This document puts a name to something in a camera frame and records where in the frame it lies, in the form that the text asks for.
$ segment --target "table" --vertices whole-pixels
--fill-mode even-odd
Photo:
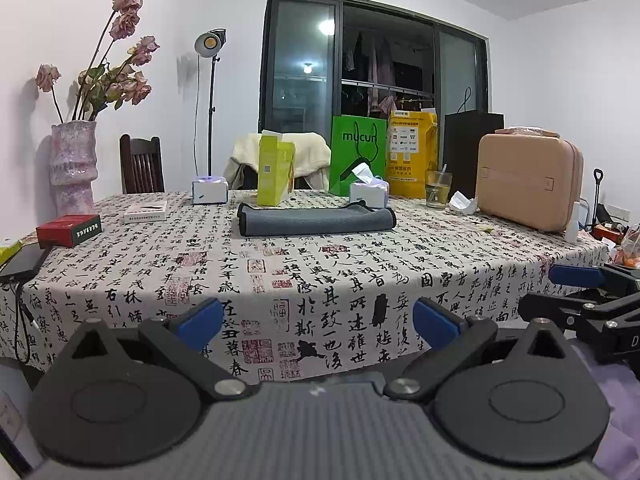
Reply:
[[[167,221],[120,223],[130,204],[165,199]],[[281,206],[347,201],[299,191]],[[28,327],[31,364],[46,370],[86,318],[133,327],[217,297],[224,325],[202,352],[233,375],[256,383],[340,372],[425,349],[411,316],[422,296],[459,316],[511,320],[527,292],[575,290],[549,282],[550,264],[596,266],[607,259],[606,246],[587,235],[571,246],[559,235],[405,198],[389,199],[398,225],[388,232],[243,238],[241,202],[255,205],[255,191],[230,192],[228,204],[215,206],[193,206],[187,193],[98,203],[104,233],[73,249],[56,248],[24,287],[42,332]],[[0,290],[0,352],[9,357],[14,302]],[[22,338],[19,346],[23,352]]]

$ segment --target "small white bottle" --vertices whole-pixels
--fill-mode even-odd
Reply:
[[[571,211],[571,219],[566,225],[566,231],[564,232],[564,241],[570,244],[578,243],[578,231],[580,225],[578,224],[578,215],[580,214],[580,202],[574,202],[574,208]]]

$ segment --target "smartphone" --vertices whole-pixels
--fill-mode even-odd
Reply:
[[[51,247],[41,249],[39,244],[23,245],[0,269],[0,283],[28,282],[38,275]]]

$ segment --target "glass cup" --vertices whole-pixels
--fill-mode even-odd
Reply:
[[[452,174],[442,171],[427,171],[424,175],[424,187],[427,192],[427,206],[444,209],[447,206]]]

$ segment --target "gray towel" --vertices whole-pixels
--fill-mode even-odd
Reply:
[[[371,209],[364,201],[310,209],[254,209],[241,203],[238,218],[242,236],[329,235],[396,227],[396,214],[391,208]]]

